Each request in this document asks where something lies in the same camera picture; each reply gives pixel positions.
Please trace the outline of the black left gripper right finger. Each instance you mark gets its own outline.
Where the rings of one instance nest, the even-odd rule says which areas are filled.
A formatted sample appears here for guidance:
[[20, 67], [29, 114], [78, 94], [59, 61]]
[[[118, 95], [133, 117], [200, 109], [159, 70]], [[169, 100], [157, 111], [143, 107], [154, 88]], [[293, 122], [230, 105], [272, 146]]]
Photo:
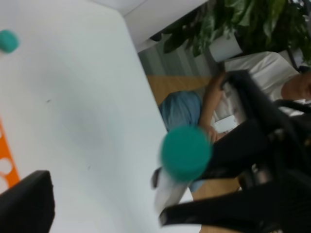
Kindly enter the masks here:
[[309, 233], [311, 188], [301, 184], [265, 184], [249, 190], [167, 207], [162, 226], [199, 224], [243, 233]]

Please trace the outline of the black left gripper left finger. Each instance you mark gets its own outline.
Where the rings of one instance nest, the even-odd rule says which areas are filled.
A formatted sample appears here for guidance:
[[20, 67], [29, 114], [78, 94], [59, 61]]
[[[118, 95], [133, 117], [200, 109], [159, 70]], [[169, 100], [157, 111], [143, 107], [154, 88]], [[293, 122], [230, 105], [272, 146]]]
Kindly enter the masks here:
[[2, 233], [48, 233], [55, 217], [50, 172], [37, 170], [0, 195]]

